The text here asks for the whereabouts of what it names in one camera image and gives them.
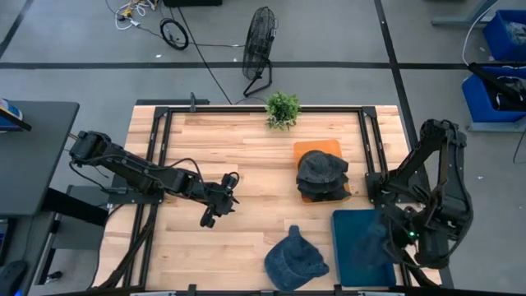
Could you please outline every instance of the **table leg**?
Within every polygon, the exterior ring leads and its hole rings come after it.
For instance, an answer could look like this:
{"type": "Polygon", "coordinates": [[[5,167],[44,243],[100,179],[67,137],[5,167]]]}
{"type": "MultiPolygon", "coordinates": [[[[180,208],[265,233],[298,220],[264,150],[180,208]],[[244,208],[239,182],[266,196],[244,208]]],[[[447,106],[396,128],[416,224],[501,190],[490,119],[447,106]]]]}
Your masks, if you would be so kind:
{"type": "MultiPolygon", "coordinates": [[[[498,0],[484,0],[481,1],[475,9],[467,16],[438,16],[431,20],[432,25],[465,25],[471,26],[478,17],[483,14],[491,5],[498,0]]],[[[483,16],[479,24],[486,24],[491,21],[492,17],[483,16]]]]}
{"type": "Polygon", "coordinates": [[[48,189],[42,207],[44,210],[68,215],[99,226],[104,226],[106,224],[106,217],[108,216],[106,210],[79,201],[76,198],[68,196],[66,193],[62,193],[52,188],[48,189]]]}

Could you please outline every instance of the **green plant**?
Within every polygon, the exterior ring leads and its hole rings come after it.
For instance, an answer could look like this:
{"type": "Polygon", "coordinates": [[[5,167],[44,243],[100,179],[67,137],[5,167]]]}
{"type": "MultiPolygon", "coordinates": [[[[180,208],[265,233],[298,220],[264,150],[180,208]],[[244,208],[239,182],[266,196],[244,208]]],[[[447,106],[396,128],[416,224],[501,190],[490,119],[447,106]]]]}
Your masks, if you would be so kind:
{"type": "Polygon", "coordinates": [[[296,125],[299,112],[299,100],[296,95],[287,95],[282,92],[272,94],[267,100],[265,110],[269,114],[266,124],[270,128],[278,128],[282,131],[296,125]]]}

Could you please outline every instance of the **blue bin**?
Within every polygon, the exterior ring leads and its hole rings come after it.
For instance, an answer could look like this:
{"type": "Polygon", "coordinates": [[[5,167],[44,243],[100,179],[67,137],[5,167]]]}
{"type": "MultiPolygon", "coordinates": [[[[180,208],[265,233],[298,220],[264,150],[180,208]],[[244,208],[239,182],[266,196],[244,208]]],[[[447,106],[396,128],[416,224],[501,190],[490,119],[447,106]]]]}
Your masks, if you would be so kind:
{"type": "MultiPolygon", "coordinates": [[[[526,79],[526,68],[512,69],[510,67],[484,67],[484,70],[497,77],[514,76],[526,79]]],[[[469,112],[474,123],[514,123],[526,116],[526,111],[497,111],[491,106],[490,97],[484,82],[471,75],[463,84],[462,90],[469,112]]]]}
{"type": "Polygon", "coordinates": [[[484,36],[490,47],[491,54],[500,61],[526,61],[526,44],[514,44],[511,35],[506,29],[505,22],[514,21],[526,24],[526,11],[524,10],[499,10],[495,17],[484,28],[484,36]]]}

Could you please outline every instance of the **fan grille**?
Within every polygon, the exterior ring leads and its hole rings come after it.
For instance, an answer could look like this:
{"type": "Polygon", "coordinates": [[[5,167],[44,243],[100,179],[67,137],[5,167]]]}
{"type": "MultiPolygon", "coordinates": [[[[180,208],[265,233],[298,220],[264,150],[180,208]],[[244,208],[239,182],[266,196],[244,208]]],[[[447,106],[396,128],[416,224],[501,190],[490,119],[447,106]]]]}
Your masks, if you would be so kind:
{"type": "Polygon", "coordinates": [[[243,53],[242,69],[246,78],[259,77],[265,69],[274,40],[274,29],[274,13],[268,7],[258,8],[248,29],[243,53]]]}

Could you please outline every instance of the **black desk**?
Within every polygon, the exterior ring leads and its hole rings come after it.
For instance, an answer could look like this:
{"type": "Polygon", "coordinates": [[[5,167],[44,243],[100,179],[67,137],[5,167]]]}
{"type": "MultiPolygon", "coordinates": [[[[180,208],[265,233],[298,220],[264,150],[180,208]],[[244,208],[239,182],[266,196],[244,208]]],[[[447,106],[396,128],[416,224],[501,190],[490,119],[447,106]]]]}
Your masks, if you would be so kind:
{"type": "Polygon", "coordinates": [[[22,111],[24,120],[33,127],[31,132],[0,134],[0,217],[16,221],[5,264],[26,261],[28,268],[21,285],[22,294],[26,295],[33,283],[55,213],[104,225],[107,211],[49,188],[79,104],[11,103],[22,111]]]}

